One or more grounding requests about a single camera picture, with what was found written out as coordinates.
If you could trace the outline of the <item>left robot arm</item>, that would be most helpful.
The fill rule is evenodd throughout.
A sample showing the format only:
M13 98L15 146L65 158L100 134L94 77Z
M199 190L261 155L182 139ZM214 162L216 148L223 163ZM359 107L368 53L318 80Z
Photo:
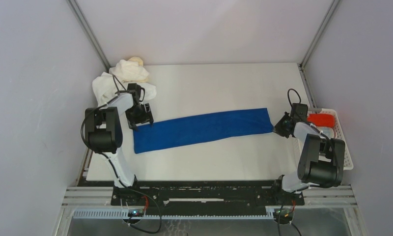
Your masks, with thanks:
M133 187L136 175L128 167L122 151L123 131L120 117L126 116L128 127L138 130L139 124L153 125L150 105L143 103L144 91L122 91L99 107L87 108L81 124L81 139L88 149L102 155L113 172L114 185L126 188L123 199L130 205L141 201L142 192Z

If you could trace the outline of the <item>blue towel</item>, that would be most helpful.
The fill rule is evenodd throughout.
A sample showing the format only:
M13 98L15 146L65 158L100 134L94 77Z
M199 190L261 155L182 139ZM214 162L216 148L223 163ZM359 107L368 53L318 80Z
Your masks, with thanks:
M209 113L139 126L133 132L136 154L273 132L267 108Z

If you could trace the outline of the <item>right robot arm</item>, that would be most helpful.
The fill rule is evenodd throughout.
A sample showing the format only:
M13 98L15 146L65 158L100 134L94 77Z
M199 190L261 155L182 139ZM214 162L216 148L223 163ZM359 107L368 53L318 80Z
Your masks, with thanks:
M303 145L297 170L281 175L274 182L272 198L275 203L284 205L292 193L311 187L331 188L341 184L345 141L329 138L302 117L288 112L274 126L274 132L285 138L292 136Z

